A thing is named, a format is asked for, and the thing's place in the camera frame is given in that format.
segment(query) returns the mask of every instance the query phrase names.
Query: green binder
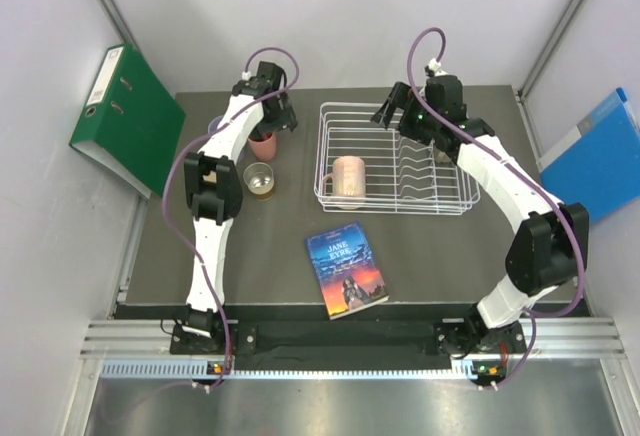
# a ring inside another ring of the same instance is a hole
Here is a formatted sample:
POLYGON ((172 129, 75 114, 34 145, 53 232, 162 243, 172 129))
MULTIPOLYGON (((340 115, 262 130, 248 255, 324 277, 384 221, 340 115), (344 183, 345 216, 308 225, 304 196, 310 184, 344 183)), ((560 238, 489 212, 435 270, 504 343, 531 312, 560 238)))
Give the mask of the green binder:
POLYGON ((107 50, 69 145, 162 196, 184 111, 130 44, 107 50))

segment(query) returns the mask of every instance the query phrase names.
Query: wall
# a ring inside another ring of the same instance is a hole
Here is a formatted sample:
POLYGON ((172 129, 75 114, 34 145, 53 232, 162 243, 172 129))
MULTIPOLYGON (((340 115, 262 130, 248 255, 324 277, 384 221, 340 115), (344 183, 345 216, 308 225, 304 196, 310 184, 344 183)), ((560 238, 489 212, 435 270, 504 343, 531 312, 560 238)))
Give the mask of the wall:
MULTIPOLYGON (((566 1, 116 0, 174 91, 230 89, 265 45, 296 55, 300 87, 390 86, 406 79, 409 46, 433 25, 448 35, 446 69, 466 84, 518 86, 566 1)), ((421 65, 436 49, 425 42, 421 65)))
MULTIPOLYGON (((578 14, 529 100, 543 151, 618 86, 640 115, 639 11, 640 0, 588 0, 578 14)), ((640 380, 638 241, 640 200, 592 229, 587 277, 598 311, 615 318, 640 380)))
POLYGON ((67 146, 118 38, 95 0, 0 0, 0 20, 0 434, 54 434, 136 201, 67 146))

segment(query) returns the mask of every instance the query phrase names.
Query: binder label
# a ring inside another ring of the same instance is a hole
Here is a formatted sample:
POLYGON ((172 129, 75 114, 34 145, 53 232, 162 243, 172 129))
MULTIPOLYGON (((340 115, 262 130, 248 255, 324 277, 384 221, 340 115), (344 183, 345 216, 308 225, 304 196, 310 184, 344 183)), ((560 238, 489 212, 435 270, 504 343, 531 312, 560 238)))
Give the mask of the binder label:
POLYGON ((89 94, 86 106, 99 104, 104 99, 104 93, 107 91, 107 88, 111 83, 111 78, 118 66, 118 61, 120 61, 120 55, 122 54, 123 49, 124 47, 121 46, 107 52, 102 63, 102 67, 100 68, 100 72, 98 73, 98 77, 96 78, 96 82, 93 85, 93 89, 89 94))

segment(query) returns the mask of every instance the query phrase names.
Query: blue binder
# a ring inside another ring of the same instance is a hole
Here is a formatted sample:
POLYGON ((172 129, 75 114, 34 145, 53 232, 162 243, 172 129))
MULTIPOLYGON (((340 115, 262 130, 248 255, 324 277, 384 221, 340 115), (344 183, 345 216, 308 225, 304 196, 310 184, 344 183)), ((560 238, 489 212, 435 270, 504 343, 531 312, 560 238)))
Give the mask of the blue binder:
POLYGON ((640 195, 640 132, 622 88, 559 144, 568 142, 572 144, 567 148, 549 151, 559 156, 547 158, 548 166, 540 173, 547 191, 565 203, 582 203, 592 222, 640 195))

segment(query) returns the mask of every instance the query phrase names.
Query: blue book cover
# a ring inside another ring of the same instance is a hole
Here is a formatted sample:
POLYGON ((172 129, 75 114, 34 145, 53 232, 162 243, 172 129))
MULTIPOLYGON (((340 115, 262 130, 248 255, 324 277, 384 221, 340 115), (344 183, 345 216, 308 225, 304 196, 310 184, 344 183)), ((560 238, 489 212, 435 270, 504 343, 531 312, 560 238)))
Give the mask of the blue book cover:
POLYGON ((359 222, 305 239, 330 319, 389 299, 359 222))
POLYGON ((582 203, 592 222, 640 195, 640 134, 624 90, 612 92, 541 162, 544 188, 582 203))

